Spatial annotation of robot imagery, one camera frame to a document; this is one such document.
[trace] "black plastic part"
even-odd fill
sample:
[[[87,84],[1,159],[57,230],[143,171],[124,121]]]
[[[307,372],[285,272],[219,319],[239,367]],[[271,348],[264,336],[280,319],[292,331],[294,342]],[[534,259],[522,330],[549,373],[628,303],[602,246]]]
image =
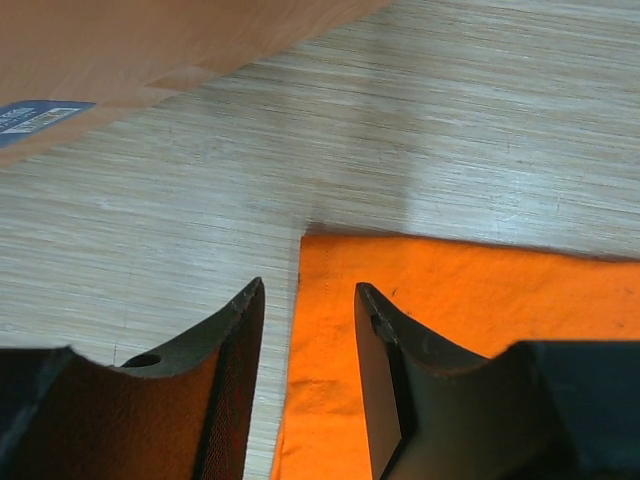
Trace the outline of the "black plastic part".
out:
[[[640,342],[523,341],[492,359],[356,288],[374,480],[640,478]]]
[[[264,304],[257,278],[216,314],[122,367],[94,364],[70,348],[0,350],[0,478],[44,478],[44,469],[47,478],[124,479],[136,458],[162,471],[162,462],[176,463],[175,455],[144,460],[136,452],[154,444],[159,451],[180,451],[172,427],[179,423],[171,422],[189,417],[203,418],[179,437],[197,446],[195,458],[177,462],[193,465],[194,480],[241,480]],[[202,372],[211,374],[207,379]],[[183,417],[176,404],[189,405],[196,390],[208,398],[206,411]],[[88,405],[85,399],[91,399]]]

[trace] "screw hole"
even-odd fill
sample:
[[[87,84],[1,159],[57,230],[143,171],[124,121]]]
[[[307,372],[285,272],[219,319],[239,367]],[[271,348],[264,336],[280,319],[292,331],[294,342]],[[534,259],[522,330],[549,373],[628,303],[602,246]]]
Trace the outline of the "screw hole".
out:
[[[156,355],[154,353],[143,353],[137,357],[130,358],[122,366],[124,368],[150,367],[151,365],[160,363],[160,360],[162,360],[160,355]]]

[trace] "wooden floor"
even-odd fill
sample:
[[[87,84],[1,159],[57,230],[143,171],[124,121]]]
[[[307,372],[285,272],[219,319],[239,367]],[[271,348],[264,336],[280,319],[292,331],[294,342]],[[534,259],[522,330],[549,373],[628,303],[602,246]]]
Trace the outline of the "wooden floor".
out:
[[[403,0],[0,172],[0,343],[120,363],[254,276],[267,478],[308,229],[640,257],[640,4]]]

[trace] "blue label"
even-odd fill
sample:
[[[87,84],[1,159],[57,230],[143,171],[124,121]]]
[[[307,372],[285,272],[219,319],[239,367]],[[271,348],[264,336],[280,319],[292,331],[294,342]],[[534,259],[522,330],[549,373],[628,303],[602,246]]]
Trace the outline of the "blue label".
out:
[[[95,103],[27,100],[0,108],[0,148],[89,110]]]

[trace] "orange towel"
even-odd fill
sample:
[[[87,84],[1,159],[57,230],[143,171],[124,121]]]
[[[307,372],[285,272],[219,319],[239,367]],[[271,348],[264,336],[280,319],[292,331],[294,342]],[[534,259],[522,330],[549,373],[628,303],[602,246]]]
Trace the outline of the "orange towel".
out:
[[[362,281],[487,356],[527,338],[640,338],[638,262],[415,238],[305,237],[272,480],[371,480],[353,316]]]

